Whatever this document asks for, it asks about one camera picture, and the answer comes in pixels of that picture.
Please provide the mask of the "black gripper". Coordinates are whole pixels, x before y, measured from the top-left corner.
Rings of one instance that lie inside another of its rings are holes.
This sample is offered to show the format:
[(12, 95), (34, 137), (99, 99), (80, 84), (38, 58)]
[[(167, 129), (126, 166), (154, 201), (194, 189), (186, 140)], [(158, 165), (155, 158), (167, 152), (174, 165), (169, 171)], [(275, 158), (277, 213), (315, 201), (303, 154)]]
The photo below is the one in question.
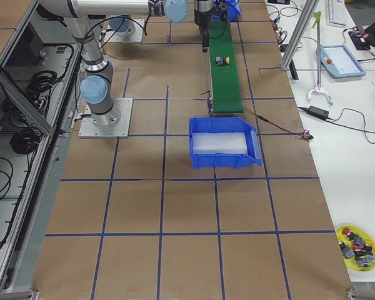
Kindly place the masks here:
[[(213, 16), (213, 0), (194, 0), (194, 22), (201, 30), (202, 51), (209, 49), (208, 28)], [(226, 22), (228, 19), (228, 5), (224, 1), (214, 2), (214, 19)]]

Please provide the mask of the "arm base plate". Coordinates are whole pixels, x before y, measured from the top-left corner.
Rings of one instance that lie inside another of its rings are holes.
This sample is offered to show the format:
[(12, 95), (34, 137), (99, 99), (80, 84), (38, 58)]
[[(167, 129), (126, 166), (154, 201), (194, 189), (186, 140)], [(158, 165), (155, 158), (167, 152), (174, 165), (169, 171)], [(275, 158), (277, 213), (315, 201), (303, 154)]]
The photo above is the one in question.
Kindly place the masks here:
[(112, 110), (105, 115), (93, 114), (86, 105), (79, 128), (80, 138), (127, 138), (133, 110), (133, 98), (114, 98)]
[(143, 40), (143, 19), (128, 20), (123, 17), (109, 21), (103, 42), (137, 44)]

